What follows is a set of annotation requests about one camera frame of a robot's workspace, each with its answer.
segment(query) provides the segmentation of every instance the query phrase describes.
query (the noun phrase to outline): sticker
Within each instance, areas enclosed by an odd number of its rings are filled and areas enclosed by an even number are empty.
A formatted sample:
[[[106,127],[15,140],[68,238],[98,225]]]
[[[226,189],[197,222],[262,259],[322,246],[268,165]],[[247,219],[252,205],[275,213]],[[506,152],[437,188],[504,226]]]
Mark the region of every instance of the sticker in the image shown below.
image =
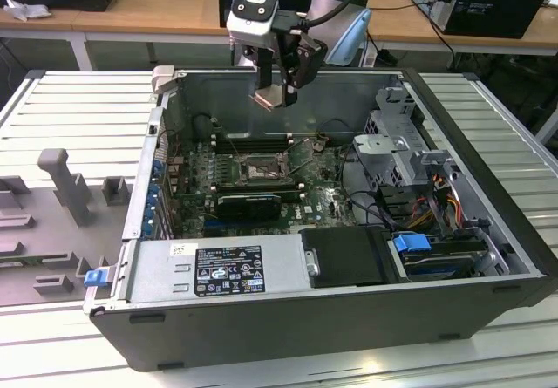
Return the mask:
[[[173,255],[194,255],[194,251],[198,248],[197,242],[177,242],[171,244],[170,256]]]
[[[185,248],[186,254],[191,254],[189,252],[191,249]],[[194,293],[197,296],[225,296],[258,292],[265,292],[261,246],[195,250]]]

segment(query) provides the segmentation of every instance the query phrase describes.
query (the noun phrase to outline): gray plastic part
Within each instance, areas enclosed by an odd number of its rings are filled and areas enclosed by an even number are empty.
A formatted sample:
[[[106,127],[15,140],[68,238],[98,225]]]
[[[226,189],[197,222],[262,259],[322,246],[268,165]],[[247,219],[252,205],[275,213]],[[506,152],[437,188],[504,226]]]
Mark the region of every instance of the gray plastic part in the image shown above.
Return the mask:
[[[69,294],[73,291],[73,283],[66,275],[37,276],[35,280],[37,283],[33,289],[41,295]]]
[[[89,265],[89,262],[87,262],[87,259],[85,259],[84,257],[79,259],[79,263],[78,263],[78,269],[76,270],[76,277],[78,279],[85,279],[85,274],[91,270],[91,266]]]
[[[54,259],[44,259],[43,265],[48,270],[58,270],[58,269],[73,269],[78,266],[79,260],[75,253],[72,251],[61,255]]]
[[[11,190],[0,190],[0,209],[20,208],[21,205]]]
[[[85,183],[84,176],[81,173],[75,173],[72,174],[71,177],[73,177],[74,183],[78,188],[78,192],[83,197],[85,203],[89,202],[89,200],[91,199],[91,190],[89,190],[89,187]],[[60,197],[60,192],[57,189],[54,189],[54,194],[56,195],[58,202],[60,202],[60,205],[65,207],[66,202],[62,199],[62,197]]]
[[[31,228],[35,220],[31,215],[3,215],[0,216],[0,231],[7,229]]]
[[[106,260],[106,257],[102,255],[101,258],[99,259],[98,268],[104,268],[105,266],[108,266],[108,260]]]
[[[58,197],[65,202],[73,220],[81,227],[89,221],[89,209],[68,170],[67,160],[68,153],[63,148],[46,148],[41,152],[37,165],[51,176],[58,190]]]
[[[46,74],[46,70],[29,70],[25,78],[30,80],[40,80]]]
[[[21,242],[0,242],[0,257],[21,255],[24,249]]]
[[[102,187],[106,205],[126,205],[130,201],[130,192],[124,177],[106,177]]]
[[[0,177],[0,190],[11,190],[13,194],[28,194],[30,192],[19,176]]]

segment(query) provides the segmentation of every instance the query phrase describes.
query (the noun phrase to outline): barcode label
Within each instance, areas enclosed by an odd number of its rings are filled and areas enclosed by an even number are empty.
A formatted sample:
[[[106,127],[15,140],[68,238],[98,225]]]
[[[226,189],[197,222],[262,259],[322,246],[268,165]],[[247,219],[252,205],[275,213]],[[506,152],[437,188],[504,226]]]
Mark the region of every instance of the barcode label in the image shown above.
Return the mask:
[[[180,242],[171,244],[170,256],[173,255],[195,255],[195,250],[198,249],[197,242]]]

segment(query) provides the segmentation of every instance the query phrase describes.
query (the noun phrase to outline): black plastic cover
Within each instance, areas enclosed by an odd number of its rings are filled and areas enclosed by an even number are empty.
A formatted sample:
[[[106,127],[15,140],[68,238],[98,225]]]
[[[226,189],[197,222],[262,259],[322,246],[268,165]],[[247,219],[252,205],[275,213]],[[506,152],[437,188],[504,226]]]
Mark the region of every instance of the black plastic cover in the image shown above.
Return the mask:
[[[320,274],[312,288],[379,285],[398,281],[383,228],[306,228],[304,251],[316,257]]]

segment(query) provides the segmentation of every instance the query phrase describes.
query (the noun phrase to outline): white paper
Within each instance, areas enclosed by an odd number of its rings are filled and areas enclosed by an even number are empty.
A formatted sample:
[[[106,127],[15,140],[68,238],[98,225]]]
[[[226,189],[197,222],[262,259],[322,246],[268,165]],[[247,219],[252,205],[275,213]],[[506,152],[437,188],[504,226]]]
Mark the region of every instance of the white paper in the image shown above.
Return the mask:
[[[6,13],[10,13],[15,19],[27,22],[27,19],[35,19],[40,17],[52,16],[48,7],[42,4],[22,4],[15,0],[6,0],[7,6],[3,9]]]

